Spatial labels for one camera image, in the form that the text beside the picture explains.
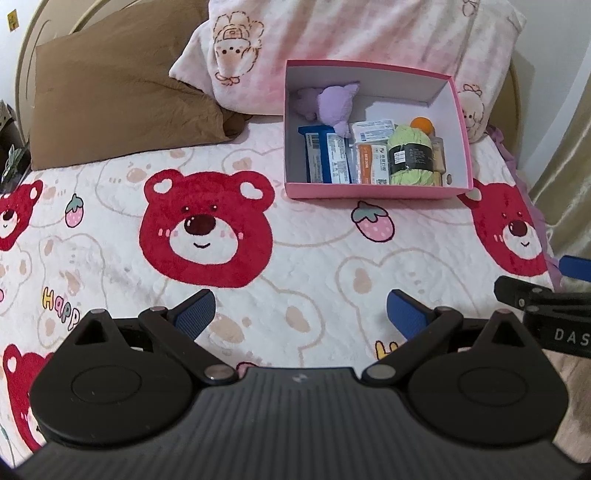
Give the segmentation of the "brown pillow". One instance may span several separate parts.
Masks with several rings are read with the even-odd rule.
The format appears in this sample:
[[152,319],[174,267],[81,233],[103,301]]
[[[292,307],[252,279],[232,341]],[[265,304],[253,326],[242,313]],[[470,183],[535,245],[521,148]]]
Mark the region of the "brown pillow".
[[33,169],[224,143],[242,134],[245,115],[168,75],[207,18],[204,1],[150,1],[39,46]]

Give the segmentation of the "orange makeup sponge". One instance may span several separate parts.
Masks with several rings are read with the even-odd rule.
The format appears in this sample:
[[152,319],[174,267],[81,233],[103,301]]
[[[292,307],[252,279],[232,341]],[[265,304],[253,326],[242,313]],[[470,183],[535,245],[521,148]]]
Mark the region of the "orange makeup sponge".
[[421,130],[427,136],[433,136],[435,134],[435,127],[432,121],[426,117],[416,117],[414,118],[410,126],[415,129]]

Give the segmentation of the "dark bedside table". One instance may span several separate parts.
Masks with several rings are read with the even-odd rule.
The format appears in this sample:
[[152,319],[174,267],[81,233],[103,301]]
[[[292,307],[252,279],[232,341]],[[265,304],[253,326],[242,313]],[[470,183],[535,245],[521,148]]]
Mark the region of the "dark bedside table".
[[13,192],[24,180],[31,166],[29,143],[23,140],[16,114],[11,106],[0,101],[0,174],[2,194]]

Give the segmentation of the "white blue wipes packet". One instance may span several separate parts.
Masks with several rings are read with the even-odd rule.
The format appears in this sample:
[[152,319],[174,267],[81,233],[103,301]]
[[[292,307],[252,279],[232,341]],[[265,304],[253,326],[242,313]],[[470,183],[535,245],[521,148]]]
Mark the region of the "white blue wipes packet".
[[396,124],[391,119],[353,122],[351,133],[353,143],[387,142],[394,134]]

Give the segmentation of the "beige curtain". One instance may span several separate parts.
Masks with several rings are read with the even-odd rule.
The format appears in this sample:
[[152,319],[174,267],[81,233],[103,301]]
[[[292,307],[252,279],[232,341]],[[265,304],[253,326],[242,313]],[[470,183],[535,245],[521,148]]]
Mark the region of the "beige curtain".
[[586,87],[559,147],[531,193],[558,257],[590,256],[590,112],[590,88]]

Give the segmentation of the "orange white floss box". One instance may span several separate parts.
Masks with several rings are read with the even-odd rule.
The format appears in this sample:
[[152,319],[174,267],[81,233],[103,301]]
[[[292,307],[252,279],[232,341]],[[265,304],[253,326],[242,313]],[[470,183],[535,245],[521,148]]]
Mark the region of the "orange white floss box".
[[353,146],[353,159],[356,161],[356,178],[360,184],[389,184],[388,148],[385,144],[356,144]]

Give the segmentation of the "bear print bed blanket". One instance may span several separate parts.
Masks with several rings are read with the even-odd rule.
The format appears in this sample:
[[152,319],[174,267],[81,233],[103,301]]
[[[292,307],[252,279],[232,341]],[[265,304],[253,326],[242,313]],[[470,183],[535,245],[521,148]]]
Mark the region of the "bear print bed blanket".
[[208,288],[198,343],[225,362],[362,369],[405,340],[394,289],[486,316],[502,275],[550,285],[543,229],[498,147],[471,153],[473,191],[439,201],[290,199],[279,122],[30,174],[1,198],[2,459],[43,444],[32,379],[94,308],[133,317]]

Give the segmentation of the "pink cardboard box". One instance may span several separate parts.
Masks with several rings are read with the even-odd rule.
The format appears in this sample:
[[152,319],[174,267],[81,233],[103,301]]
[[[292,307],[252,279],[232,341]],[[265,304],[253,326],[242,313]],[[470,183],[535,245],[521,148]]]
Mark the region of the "pink cardboard box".
[[290,199],[445,199],[473,187],[463,112],[448,75],[290,60],[283,120]]

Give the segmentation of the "pink white cartoon pillow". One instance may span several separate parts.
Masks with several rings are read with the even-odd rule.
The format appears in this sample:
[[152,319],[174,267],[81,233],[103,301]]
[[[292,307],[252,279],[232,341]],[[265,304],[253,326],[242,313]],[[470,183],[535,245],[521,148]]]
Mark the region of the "pink white cartoon pillow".
[[453,77],[475,143],[525,25],[506,0],[211,1],[169,76],[225,109],[280,115],[291,59],[437,72]]

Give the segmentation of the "blue snack packet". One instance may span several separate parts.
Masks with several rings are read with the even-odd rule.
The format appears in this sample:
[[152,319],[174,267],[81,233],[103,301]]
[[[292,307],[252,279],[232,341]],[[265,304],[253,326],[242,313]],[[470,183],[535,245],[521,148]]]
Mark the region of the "blue snack packet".
[[304,139],[307,178],[310,183],[349,184],[349,158],[346,140],[326,125],[307,125],[297,129]]

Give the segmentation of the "green yarn ball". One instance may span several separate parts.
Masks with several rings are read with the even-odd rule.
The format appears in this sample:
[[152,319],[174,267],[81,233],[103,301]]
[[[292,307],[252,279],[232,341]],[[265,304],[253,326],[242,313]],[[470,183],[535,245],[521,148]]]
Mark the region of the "green yarn ball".
[[421,129],[398,125],[388,138],[387,154],[390,185],[436,184],[432,141]]

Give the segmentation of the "tan small box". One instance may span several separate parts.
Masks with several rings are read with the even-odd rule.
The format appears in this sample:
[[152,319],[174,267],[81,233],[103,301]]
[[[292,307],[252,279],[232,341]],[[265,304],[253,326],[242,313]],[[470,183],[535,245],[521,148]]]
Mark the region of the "tan small box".
[[432,137],[432,154],[433,154],[433,170],[434,182],[438,186],[443,185],[443,176],[446,173],[446,161],[444,142],[440,137]]

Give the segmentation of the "purple plush toy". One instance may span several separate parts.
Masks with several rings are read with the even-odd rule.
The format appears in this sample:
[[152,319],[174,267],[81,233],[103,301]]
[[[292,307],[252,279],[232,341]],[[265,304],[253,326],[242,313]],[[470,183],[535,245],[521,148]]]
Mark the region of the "purple plush toy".
[[294,111],[308,122],[318,121],[332,127],[335,134],[349,138],[349,116],[353,111],[353,99],[360,91],[360,83],[332,85],[325,88],[304,88],[294,94]]

